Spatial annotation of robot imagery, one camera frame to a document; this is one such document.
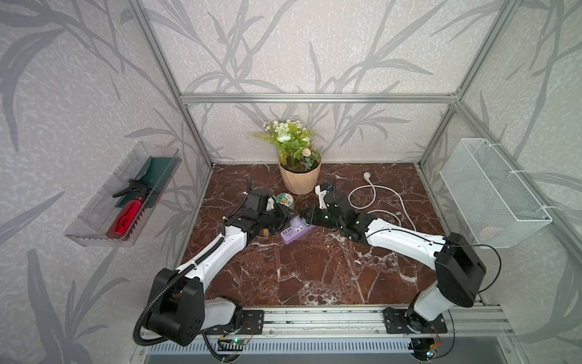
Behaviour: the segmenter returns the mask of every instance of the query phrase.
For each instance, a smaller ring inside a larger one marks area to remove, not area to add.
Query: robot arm
[[[221,233],[195,257],[176,270],[162,269],[154,278],[148,305],[136,322],[133,339],[141,346],[172,340],[182,346],[191,343],[206,329],[222,326],[227,331],[240,328],[242,307],[224,298],[204,300],[204,292],[226,263],[257,235],[268,229],[279,231],[296,211],[275,204],[262,189],[247,191],[235,213],[224,223]],[[141,327],[160,338],[141,337]]]
[[[436,272],[436,281],[419,292],[406,311],[410,331],[425,331],[454,305],[473,306],[487,270],[462,235],[423,234],[390,224],[373,214],[357,213],[347,197],[329,185],[317,186],[315,192],[320,205],[301,213],[308,224],[337,228],[350,240],[398,252]]]

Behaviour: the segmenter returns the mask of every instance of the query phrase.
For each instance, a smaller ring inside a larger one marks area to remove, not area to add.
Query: black mounting bracket
[[[418,332],[415,332],[409,327],[408,322],[406,321],[406,316],[404,315],[406,310],[407,309],[387,307],[382,312],[387,334],[418,334]],[[430,325],[423,327],[423,331],[420,334],[434,334],[435,330],[440,334],[446,334],[448,332],[442,314],[438,315],[436,319],[429,322],[429,324]]]
[[[262,334],[263,320],[265,312],[263,310],[246,310],[243,309],[241,323],[235,335],[260,335]],[[230,332],[228,326],[217,325],[206,329],[207,335],[224,335]]]

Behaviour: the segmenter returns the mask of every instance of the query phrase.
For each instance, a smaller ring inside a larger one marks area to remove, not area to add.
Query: wall
[[[501,3],[143,1],[182,93],[454,92]],[[417,161],[444,110],[286,106],[192,104],[190,110],[213,159],[223,162],[275,162],[273,148],[252,134],[267,119],[292,117],[319,133],[314,144],[324,161]]]
[[[579,232],[581,5],[580,1],[523,1],[463,100]],[[438,171],[461,137],[474,136],[456,116],[424,167],[451,229],[469,235]],[[485,297],[502,305],[530,362],[579,362],[579,263],[549,228],[499,253],[503,270]],[[487,250],[480,255],[495,272],[494,255]]]
[[[208,168],[125,2],[0,2],[0,362],[118,363]],[[137,141],[183,161],[133,248],[67,225]]]

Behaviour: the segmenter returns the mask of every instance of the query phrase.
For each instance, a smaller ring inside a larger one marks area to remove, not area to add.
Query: green cloth
[[[161,193],[164,191],[164,188],[168,184],[170,177],[172,176],[172,172],[178,162],[178,158],[150,157],[150,159],[148,159],[148,161],[144,164],[144,167],[142,167],[136,178],[142,175],[138,181],[151,188],[154,188],[155,186],[155,189],[152,191],[152,193],[156,194],[156,196],[152,196],[148,199],[146,207],[151,208],[155,206],[159,195],[161,195]],[[119,201],[116,207],[125,206],[126,203],[135,199],[138,194],[139,192],[130,192],[126,194],[125,197]]]

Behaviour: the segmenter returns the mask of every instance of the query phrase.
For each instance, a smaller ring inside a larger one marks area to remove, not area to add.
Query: white wire basket
[[[461,139],[441,170],[478,243],[508,248],[552,222],[517,174],[486,139]]]

